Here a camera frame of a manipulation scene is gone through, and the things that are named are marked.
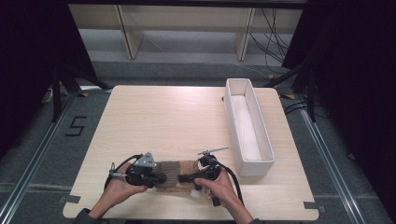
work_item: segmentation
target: metal bar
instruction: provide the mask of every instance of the metal bar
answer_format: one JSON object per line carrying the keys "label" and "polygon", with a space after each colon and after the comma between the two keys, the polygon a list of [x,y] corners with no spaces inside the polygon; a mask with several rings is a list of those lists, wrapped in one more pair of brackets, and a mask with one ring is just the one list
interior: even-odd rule
{"label": "metal bar", "polygon": [[98,86],[80,86],[78,93],[111,93],[113,90],[105,90]]}
{"label": "metal bar", "polygon": [[70,107],[71,103],[76,98],[76,96],[77,96],[76,93],[69,93],[69,95],[67,96],[64,102],[63,112],[60,114],[59,118],[57,118],[49,126],[49,129],[47,130],[44,139],[41,141],[39,147],[37,148],[35,155],[30,160],[20,180],[15,185],[6,203],[4,203],[4,205],[1,208],[1,212],[0,212],[1,223],[3,224],[9,223],[12,217],[14,216],[15,212],[17,211],[17,208],[20,205],[26,190],[29,188],[30,183],[35,177],[35,173],[37,172],[41,162],[45,158],[50,148],[50,144],[52,143],[55,134],[57,133],[59,126],[63,121],[64,115],[66,114],[68,108]]}
{"label": "metal bar", "polygon": [[[301,96],[299,95],[297,95],[297,99],[300,102],[303,101]],[[317,124],[311,121],[311,118],[309,118],[309,115],[305,110],[301,110],[301,113],[303,115],[305,124],[308,127],[309,132],[311,132],[312,134],[315,144],[317,145],[318,152],[321,158],[323,159],[323,162],[329,172],[330,178],[334,183],[334,186],[340,196],[341,201],[344,204],[344,207],[346,209],[347,214],[349,215],[351,222],[359,223],[359,224],[366,223],[357,202],[355,201],[352,193],[349,190],[349,187],[347,186],[345,179],[341,175],[338,166],[336,165],[334,159],[332,158],[332,153],[327,148],[327,145],[320,134]]]}

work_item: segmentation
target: person's wrist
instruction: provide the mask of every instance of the person's wrist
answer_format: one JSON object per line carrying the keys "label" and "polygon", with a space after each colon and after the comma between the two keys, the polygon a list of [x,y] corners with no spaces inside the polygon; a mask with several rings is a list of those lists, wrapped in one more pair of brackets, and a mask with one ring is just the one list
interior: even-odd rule
{"label": "person's wrist", "polygon": [[88,215],[94,219],[100,219],[111,207],[109,203],[99,200]]}
{"label": "person's wrist", "polygon": [[249,211],[237,197],[231,198],[229,203],[227,203],[226,208],[235,220],[235,222],[238,224],[250,223],[253,220],[253,217],[251,216]]}

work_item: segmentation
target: black tape mark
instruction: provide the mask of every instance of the black tape mark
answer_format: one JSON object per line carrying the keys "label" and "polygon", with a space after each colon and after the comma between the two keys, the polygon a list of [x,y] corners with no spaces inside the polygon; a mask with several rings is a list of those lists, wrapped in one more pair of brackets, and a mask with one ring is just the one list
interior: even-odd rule
{"label": "black tape mark", "polygon": [[75,129],[79,129],[78,133],[67,133],[64,136],[67,137],[79,137],[81,136],[82,130],[84,130],[85,126],[80,126],[80,125],[74,125],[74,123],[76,122],[76,119],[86,119],[86,116],[75,116],[73,118],[73,122],[70,124],[69,128],[75,128]]}
{"label": "black tape mark", "polygon": [[316,203],[304,202],[304,208],[305,209],[318,209],[318,206]]}
{"label": "black tape mark", "polygon": [[67,203],[79,203],[80,199],[81,199],[81,197],[79,197],[79,196],[69,195],[66,198],[66,202]]}

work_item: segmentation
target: right hand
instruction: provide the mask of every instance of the right hand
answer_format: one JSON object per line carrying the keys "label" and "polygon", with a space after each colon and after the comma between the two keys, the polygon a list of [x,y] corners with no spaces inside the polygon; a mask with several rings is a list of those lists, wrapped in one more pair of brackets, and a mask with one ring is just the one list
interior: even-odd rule
{"label": "right hand", "polygon": [[235,191],[233,191],[233,184],[224,168],[221,168],[221,172],[216,180],[211,181],[203,178],[196,178],[194,183],[210,189],[210,194],[208,194],[206,198],[208,200],[212,200],[214,197],[219,198],[220,204],[225,208],[229,208],[230,202],[234,201],[235,198],[239,200]]}
{"label": "right hand", "polygon": [[208,200],[217,197],[220,204],[225,207],[238,224],[247,224],[253,220],[253,217],[236,196],[233,191],[233,184],[227,172],[221,168],[219,177],[216,180],[207,180],[203,178],[196,178],[194,183],[210,189],[210,194],[207,195]]}

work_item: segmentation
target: left hand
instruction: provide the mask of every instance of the left hand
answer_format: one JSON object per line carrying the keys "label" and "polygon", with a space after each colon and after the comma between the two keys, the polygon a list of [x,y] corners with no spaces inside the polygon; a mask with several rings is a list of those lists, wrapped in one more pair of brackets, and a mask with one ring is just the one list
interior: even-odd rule
{"label": "left hand", "polygon": [[[120,173],[125,173],[131,163],[125,163],[120,169]],[[114,177],[108,183],[105,192],[103,192],[99,201],[89,213],[90,217],[95,219],[101,218],[111,207],[124,202],[136,193],[145,192],[147,186],[133,186],[128,184],[123,177]]]}

